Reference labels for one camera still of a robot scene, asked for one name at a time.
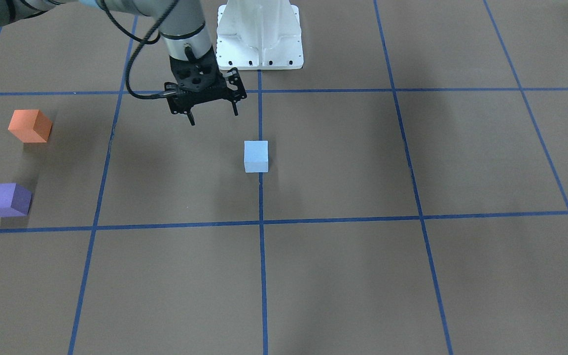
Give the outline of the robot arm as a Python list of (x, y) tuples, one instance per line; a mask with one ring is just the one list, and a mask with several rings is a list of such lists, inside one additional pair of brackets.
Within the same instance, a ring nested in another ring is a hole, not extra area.
[[(0, 0), (0, 27), (41, 14), (65, 4), (63, 0)], [(129, 95), (140, 100), (165, 100), (172, 114), (183, 114), (195, 124), (192, 108), (213, 101), (228, 101), (234, 115), (237, 104), (247, 97), (239, 70), (223, 73), (216, 54), (202, 5), (198, 0), (84, 0), (84, 5), (104, 12), (126, 36), (137, 43), (124, 70)], [(113, 13), (128, 13), (154, 20), (151, 28), (138, 37), (120, 25)], [(131, 71), (136, 58), (147, 45), (162, 41), (169, 54), (174, 82), (167, 82), (155, 94), (138, 94), (131, 87)]]

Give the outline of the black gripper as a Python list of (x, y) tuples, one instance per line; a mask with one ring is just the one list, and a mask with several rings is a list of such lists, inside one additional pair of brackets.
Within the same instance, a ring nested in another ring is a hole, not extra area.
[[(176, 93), (167, 98), (172, 114), (186, 114), (191, 126), (195, 126), (192, 107), (216, 100), (230, 100), (227, 81), (219, 71), (212, 47), (194, 63), (169, 57), (171, 72), (177, 84)], [(238, 101), (232, 101), (234, 115), (238, 116)]]

